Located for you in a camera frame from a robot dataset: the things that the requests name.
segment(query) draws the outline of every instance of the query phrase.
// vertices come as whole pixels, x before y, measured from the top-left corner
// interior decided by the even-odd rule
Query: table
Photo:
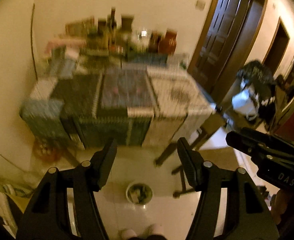
[[[38,138],[83,149],[101,147],[109,137],[119,145],[167,146],[189,138],[213,113],[179,67],[105,62],[81,73],[86,55],[81,61],[68,55],[52,60],[55,71],[37,81],[22,105],[21,117]]]

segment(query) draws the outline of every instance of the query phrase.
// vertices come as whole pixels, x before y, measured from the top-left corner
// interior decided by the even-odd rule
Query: white wall
[[[34,0],[0,0],[0,153],[29,168],[33,135],[19,108],[35,82],[30,20]],[[0,157],[0,176],[22,182],[22,172]]]
[[[290,63],[294,57],[294,0],[268,0],[261,29],[247,62],[253,59],[261,61],[264,59],[274,36],[279,17],[281,17],[290,36],[290,41],[274,76],[283,74],[286,77],[290,72]]]
[[[65,23],[95,16],[106,18],[112,6],[121,25],[121,14],[135,16],[133,28],[146,27],[163,33],[178,31],[176,52],[192,56],[206,19],[211,0],[204,0],[204,11],[195,8],[197,0],[35,0],[35,38],[39,53],[47,41],[65,32]]]

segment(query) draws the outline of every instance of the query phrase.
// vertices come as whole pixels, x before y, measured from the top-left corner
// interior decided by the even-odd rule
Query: jar
[[[158,52],[158,46],[159,42],[161,40],[161,34],[158,32],[152,32],[150,41],[149,41],[149,47],[148,47],[148,52],[151,53],[157,53]]]
[[[158,53],[173,55],[177,46],[177,32],[173,30],[167,30],[166,35],[159,42]]]
[[[134,20],[134,17],[131,15],[122,15],[121,16],[121,31],[132,32],[133,20]]]

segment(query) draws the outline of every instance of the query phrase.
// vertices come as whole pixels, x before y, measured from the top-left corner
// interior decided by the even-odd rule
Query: black bag
[[[240,90],[249,90],[258,108],[258,116],[267,123],[272,120],[275,114],[276,82],[270,69],[260,61],[253,60],[237,72],[237,78],[241,80]]]

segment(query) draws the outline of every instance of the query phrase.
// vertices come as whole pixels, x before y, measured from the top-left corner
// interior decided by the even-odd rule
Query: door frame
[[[290,72],[291,72],[291,70],[292,70],[292,68],[293,68],[293,65],[294,65],[294,55],[293,55],[293,57],[292,57],[292,60],[291,60],[291,62],[290,62],[290,65],[289,65],[288,70],[287,70],[286,73],[283,75],[283,79],[284,79],[284,80],[287,80],[287,78],[289,77],[289,74],[290,74]]]
[[[287,31],[285,25],[283,24],[283,21],[282,21],[281,17],[279,17],[279,19],[278,19],[277,27],[276,27],[276,30],[274,31],[274,36],[272,37],[271,43],[270,43],[269,48],[268,48],[268,50],[267,50],[267,53],[266,53],[266,55],[265,55],[265,57],[264,57],[264,60],[262,61],[262,64],[264,64],[264,63],[265,63],[265,60],[266,60],[266,58],[268,57],[269,52],[270,52],[270,50],[271,50],[271,48],[272,48],[272,46],[273,46],[273,44],[274,44],[274,40],[275,40],[275,38],[276,38],[276,35],[277,35],[277,32],[278,32],[278,30],[279,30],[279,26],[280,26],[280,25],[281,25],[282,28],[284,29],[284,31],[285,31],[287,37],[289,38],[289,40],[288,40],[287,46],[286,46],[286,48],[285,48],[285,51],[284,51],[284,53],[282,54],[282,57],[281,57],[281,59],[280,59],[280,61],[279,61],[279,64],[278,64],[278,66],[277,66],[277,68],[276,68],[276,70],[275,70],[275,73],[277,72],[277,70],[278,70],[278,68],[279,68],[279,66],[280,66],[280,63],[281,63],[281,61],[282,61],[282,59],[283,59],[283,56],[284,56],[285,53],[286,53],[286,50],[287,50],[287,47],[288,47],[288,45],[289,45],[289,41],[290,41],[290,35],[289,35],[289,33],[288,33],[288,31]]]
[[[250,46],[247,48],[247,50],[244,53],[243,57],[241,59],[239,59],[240,61],[244,61],[245,62],[247,60],[250,52],[251,52],[251,49],[252,49],[252,47],[253,47],[253,45],[254,45],[254,43],[256,41],[256,38],[258,36],[259,31],[260,31],[263,18],[265,16],[267,2],[268,2],[268,0],[265,0],[264,1],[263,9],[262,9],[262,12],[261,12],[261,16],[260,16],[260,19],[259,19],[259,22],[258,22],[258,26],[257,26],[256,31],[255,31],[255,34],[254,34],[254,36],[253,36],[253,38],[252,38],[252,40],[250,42]],[[218,4],[218,0],[211,0],[211,4],[210,4],[209,10],[208,10],[208,14],[207,14],[205,23],[203,25],[202,31],[201,31],[200,36],[199,36],[199,40],[198,40],[197,45],[196,45],[196,48],[194,50],[194,54],[193,54],[193,56],[191,58],[191,61],[189,63],[188,69],[187,69],[187,72],[190,75],[192,75],[194,68],[196,68],[197,61],[198,61],[198,58],[199,58],[199,54],[201,52],[201,49],[202,49],[203,44],[205,42],[207,33],[209,31],[209,27],[210,27],[210,24],[212,22],[213,15],[215,13],[217,4]]]

